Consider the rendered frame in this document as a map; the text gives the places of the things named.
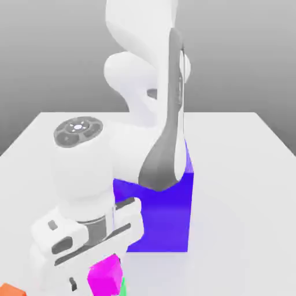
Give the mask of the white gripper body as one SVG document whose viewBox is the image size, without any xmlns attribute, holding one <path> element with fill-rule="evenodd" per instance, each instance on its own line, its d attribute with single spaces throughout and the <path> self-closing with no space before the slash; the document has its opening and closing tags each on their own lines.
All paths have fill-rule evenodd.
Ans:
<svg viewBox="0 0 296 296">
<path fill-rule="evenodd" d="M 99 221 L 78 223 L 50 210 L 31 227 L 29 259 L 35 286 L 41 296 L 91 296 L 87 283 L 90 268 L 116 254 L 122 258 L 144 234 L 139 198 L 114 206 L 114 230 L 99 238 Z"/>
</svg>

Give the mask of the small magenta cube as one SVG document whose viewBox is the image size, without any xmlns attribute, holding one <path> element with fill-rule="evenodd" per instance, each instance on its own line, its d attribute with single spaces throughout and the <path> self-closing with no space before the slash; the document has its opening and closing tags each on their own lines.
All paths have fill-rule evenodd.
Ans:
<svg viewBox="0 0 296 296">
<path fill-rule="evenodd" d="M 116 254 L 93 265 L 87 281 L 93 296 L 116 296 L 120 294 L 123 271 Z"/>
</svg>

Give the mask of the small orange cube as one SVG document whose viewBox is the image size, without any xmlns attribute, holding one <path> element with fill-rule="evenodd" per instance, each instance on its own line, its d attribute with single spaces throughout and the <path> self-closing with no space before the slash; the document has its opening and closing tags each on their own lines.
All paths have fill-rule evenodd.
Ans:
<svg viewBox="0 0 296 296">
<path fill-rule="evenodd" d="M 15 286 L 4 283 L 0 286 L 0 296 L 27 296 L 27 294 Z"/>
</svg>

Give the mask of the large blue box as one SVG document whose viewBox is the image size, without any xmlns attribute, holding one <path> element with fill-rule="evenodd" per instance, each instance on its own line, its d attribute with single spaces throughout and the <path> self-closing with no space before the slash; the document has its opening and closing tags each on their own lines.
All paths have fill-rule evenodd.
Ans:
<svg viewBox="0 0 296 296">
<path fill-rule="evenodd" d="M 188 251 L 194 170 L 189 151 L 182 179 L 164 191 L 153 191 L 123 180 L 113 181 L 116 202 L 137 197 L 142 203 L 144 234 L 129 253 L 185 253 Z"/>
</svg>

